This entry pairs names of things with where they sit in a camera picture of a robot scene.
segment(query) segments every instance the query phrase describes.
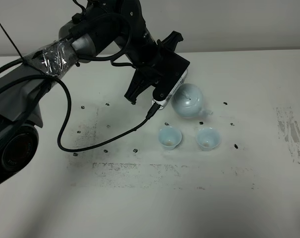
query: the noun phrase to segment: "white table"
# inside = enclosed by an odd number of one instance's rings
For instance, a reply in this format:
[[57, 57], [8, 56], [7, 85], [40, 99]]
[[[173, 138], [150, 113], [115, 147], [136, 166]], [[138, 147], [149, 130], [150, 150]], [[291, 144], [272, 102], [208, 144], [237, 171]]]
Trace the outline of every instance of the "white table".
[[[204, 125], [168, 105], [137, 132], [75, 157], [56, 144], [63, 90], [41, 100], [36, 156], [0, 185], [0, 238], [300, 238], [300, 50], [181, 55], [191, 62], [186, 82], [214, 112]], [[133, 106], [123, 97], [132, 76], [109, 62], [70, 70], [64, 146], [104, 141], [144, 119], [153, 88]], [[183, 133], [173, 151], [157, 142], [165, 122]], [[202, 152], [194, 136], [207, 126], [222, 143]]]

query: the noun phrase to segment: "stain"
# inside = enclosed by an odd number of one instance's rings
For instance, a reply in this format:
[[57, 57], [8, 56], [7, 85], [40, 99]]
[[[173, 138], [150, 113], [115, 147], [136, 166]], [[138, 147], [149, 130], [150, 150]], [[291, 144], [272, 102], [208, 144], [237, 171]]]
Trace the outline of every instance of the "stain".
[[276, 108], [278, 137], [288, 145], [293, 162], [300, 164], [300, 128], [291, 107]]

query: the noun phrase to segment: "small ceramic cup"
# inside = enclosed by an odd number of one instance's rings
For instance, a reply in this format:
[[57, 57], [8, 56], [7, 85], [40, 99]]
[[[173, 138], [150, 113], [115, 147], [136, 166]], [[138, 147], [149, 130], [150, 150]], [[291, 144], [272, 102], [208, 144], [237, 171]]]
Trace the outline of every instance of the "small ceramic cup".
[[181, 131], [172, 126], [165, 126], [160, 129], [158, 139], [165, 150], [173, 150], [181, 142]]
[[198, 131], [196, 142], [202, 150], [210, 151], [220, 144], [221, 138], [216, 129], [211, 127], [203, 128]]

